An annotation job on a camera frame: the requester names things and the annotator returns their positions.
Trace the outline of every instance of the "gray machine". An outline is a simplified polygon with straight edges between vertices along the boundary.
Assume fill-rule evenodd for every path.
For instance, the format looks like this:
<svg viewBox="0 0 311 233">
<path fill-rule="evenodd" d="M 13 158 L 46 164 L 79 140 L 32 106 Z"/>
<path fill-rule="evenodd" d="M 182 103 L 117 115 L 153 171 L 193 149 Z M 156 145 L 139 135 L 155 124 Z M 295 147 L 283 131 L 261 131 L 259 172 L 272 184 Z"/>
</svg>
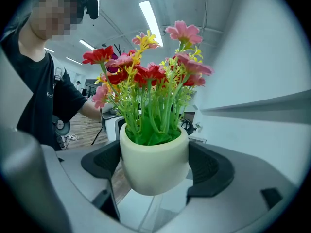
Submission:
<svg viewBox="0 0 311 233">
<path fill-rule="evenodd" d="M 26 133 L 1 129 L 1 136 L 1 173 L 43 228 L 136 232 L 120 224 L 111 188 L 121 157 L 118 140 L 55 152 Z M 187 205 L 159 233 L 258 232 L 284 210 L 296 190 L 266 161 L 217 146 L 191 142 L 189 164 L 193 186 Z"/>
</svg>

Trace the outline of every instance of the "potted plant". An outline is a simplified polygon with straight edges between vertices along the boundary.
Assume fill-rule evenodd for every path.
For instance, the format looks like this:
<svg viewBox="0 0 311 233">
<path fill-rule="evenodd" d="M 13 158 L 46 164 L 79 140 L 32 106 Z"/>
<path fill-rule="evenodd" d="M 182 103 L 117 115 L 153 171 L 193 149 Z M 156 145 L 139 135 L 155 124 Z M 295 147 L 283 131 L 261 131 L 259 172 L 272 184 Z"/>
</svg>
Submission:
<svg viewBox="0 0 311 233">
<path fill-rule="evenodd" d="M 200 49 L 199 30 L 183 21 L 166 29 L 179 40 L 173 58 L 161 64 L 140 66 L 147 49 L 159 47 L 155 35 L 147 31 L 133 39 L 138 47 L 111 58 L 112 46 L 83 55 L 84 64 L 99 64 L 102 82 L 93 97 L 96 107 L 112 103 L 125 118 L 120 131 L 122 167 L 131 187 L 144 195 L 164 193 L 178 185 L 189 171 L 188 136 L 178 126 L 195 86 L 205 85 L 202 74 L 211 75 Z"/>
</svg>

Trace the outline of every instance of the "ceiling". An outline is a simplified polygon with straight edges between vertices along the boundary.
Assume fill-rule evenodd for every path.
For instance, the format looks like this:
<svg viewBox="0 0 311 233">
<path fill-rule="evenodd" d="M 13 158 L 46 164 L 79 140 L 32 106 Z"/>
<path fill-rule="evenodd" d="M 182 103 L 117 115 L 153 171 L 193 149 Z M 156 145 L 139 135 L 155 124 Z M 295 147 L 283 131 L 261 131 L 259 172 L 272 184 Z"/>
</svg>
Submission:
<svg viewBox="0 0 311 233">
<path fill-rule="evenodd" d="M 83 23 L 77 25 L 70 35 L 62 40 L 49 41 L 47 48 L 55 51 L 54 55 L 59 58 L 69 57 L 81 62 L 82 55 L 88 51 L 79 43 L 80 39 L 94 47 L 120 44 L 121 52 L 135 48 L 132 39 L 139 32 L 146 32 L 148 24 L 139 7 L 139 3 L 146 0 L 101 0 L 100 16 L 92 20 L 88 15 L 84 16 Z M 149 62 L 160 63 L 165 57 L 173 56 L 178 42 L 171 40 L 165 29 L 173 25 L 176 20 L 183 20 L 186 24 L 194 24 L 200 29 L 203 42 L 200 48 L 203 52 L 204 63 L 210 64 L 210 59 L 219 43 L 230 13 L 233 0 L 149 0 L 158 25 L 164 47 L 155 50 L 147 50 L 141 61 L 143 66 Z"/>
</svg>

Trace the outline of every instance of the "wooden floor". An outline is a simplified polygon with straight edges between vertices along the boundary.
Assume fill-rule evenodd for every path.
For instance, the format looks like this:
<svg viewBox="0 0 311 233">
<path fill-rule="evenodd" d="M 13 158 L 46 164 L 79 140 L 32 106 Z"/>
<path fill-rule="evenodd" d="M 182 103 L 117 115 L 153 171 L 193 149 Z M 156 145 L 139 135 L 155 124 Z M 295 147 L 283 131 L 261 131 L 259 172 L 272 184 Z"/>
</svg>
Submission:
<svg viewBox="0 0 311 233">
<path fill-rule="evenodd" d="M 79 139 L 75 141 L 67 140 L 65 142 L 65 146 L 68 144 L 67 150 L 74 151 L 75 148 L 90 146 L 101 127 L 102 124 L 99 122 L 93 121 L 79 113 L 75 115 L 70 120 L 69 134 L 76 134 Z M 104 131 L 101 131 L 94 144 L 106 141 L 108 141 L 107 134 Z M 121 162 L 117 166 L 116 171 L 112 176 L 111 182 L 115 200 L 118 204 L 131 190 L 129 183 L 124 176 Z"/>
</svg>

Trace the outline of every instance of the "white flower pot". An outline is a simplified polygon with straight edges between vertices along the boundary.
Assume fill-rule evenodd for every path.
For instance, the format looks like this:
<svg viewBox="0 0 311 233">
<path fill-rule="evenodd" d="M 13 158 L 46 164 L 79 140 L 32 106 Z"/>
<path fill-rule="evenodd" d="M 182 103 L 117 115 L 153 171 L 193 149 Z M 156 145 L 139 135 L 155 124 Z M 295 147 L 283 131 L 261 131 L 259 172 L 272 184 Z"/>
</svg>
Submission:
<svg viewBox="0 0 311 233">
<path fill-rule="evenodd" d="M 155 196 L 167 192 L 184 180 L 189 172 L 188 135 L 179 127 L 181 135 L 172 142 L 144 146 L 132 142 L 125 133 L 126 123 L 120 130 L 122 168 L 136 192 Z"/>
</svg>

